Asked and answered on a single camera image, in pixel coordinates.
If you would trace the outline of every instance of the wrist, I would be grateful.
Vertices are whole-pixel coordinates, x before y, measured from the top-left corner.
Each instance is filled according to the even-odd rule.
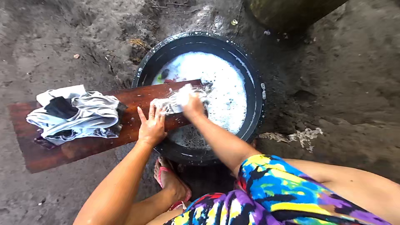
[[[140,145],[149,149],[153,149],[156,146],[153,142],[144,139],[139,139],[138,141],[136,141],[135,145]]]
[[[190,117],[188,118],[192,123],[195,123],[201,119],[206,118],[206,115],[204,115],[204,113],[196,113],[196,114],[192,114],[190,115]]]

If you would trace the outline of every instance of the dirt ground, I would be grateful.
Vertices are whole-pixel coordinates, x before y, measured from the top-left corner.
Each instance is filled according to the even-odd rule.
[[[130,87],[147,52],[130,39],[154,46],[190,30],[229,37],[252,54],[268,98],[258,133],[289,135],[316,127],[324,132],[312,140],[312,153],[298,142],[269,139],[258,139],[257,149],[363,169],[400,183],[398,1],[350,0],[304,33],[287,35],[272,30],[265,35],[240,0],[152,8],[166,1],[0,0],[1,225],[72,224],[97,184],[133,146],[30,174],[6,106],[76,84],[98,91]],[[237,26],[230,24],[233,19]],[[138,200],[159,190],[152,174],[156,156],[146,166]],[[226,189],[192,186],[196,195]]]

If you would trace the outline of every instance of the multicolored garment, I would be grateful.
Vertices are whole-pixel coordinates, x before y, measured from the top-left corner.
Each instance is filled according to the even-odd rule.
[[[254,155],[239,170],[242,190],[202,196],[167,225],[388,225],[277,156]]]

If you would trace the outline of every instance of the foam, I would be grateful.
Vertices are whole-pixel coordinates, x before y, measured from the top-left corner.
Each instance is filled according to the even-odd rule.
[[[247,100],[244,77],[237,67],[213,54],[188,52],[165,64],[152,85],[164,83],[160,77],[165,69],[169,70],[166,77],[169,80],[201,79],[203,84],[212,83],[214,89],[207,96],[208,118],[233,134],[239,132],[246,117]],[[207,147],[202,135],[192,125],[169,132],[168,138],[184,147]]]

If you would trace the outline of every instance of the hand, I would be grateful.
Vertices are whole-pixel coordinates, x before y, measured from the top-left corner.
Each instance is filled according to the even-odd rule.
[[[142,122],[139,129],[138,142],[143,142],[149,144],[151,147],[155,147],[167,136],[167,132],[164,131],[165,114],[161,113],[160,108],[157,108],[156,113],[154,113],[153,102],[150,103],[148,120],[146,120],[140,107],[138,107],[138,114]]]
[[[189,101],[183,105],[183,114],[190,121],[198,116],[204,115],[204,105],[200,101],[198,94],[189,94]]]

